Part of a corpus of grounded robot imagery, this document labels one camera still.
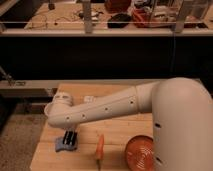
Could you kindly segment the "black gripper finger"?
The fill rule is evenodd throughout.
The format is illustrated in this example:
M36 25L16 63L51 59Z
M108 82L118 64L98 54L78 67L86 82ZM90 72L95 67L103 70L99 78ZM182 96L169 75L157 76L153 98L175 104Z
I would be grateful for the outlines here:
M69 133L69 145L71 145L71 146L76 146L77 145L77 135L78 135L77 132L71 131Z
M66 131L64 138L63 138L63 144L70 145L71 144L71 138L72 138L72 131Z

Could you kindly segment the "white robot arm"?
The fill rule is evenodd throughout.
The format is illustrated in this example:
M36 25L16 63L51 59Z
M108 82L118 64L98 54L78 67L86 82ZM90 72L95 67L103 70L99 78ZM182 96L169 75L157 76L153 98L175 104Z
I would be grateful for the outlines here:
M155 171L213 171L213 98L193 79L136 85L80 105L61 92L44 113L50 126L67 131L83 123L150 113Z

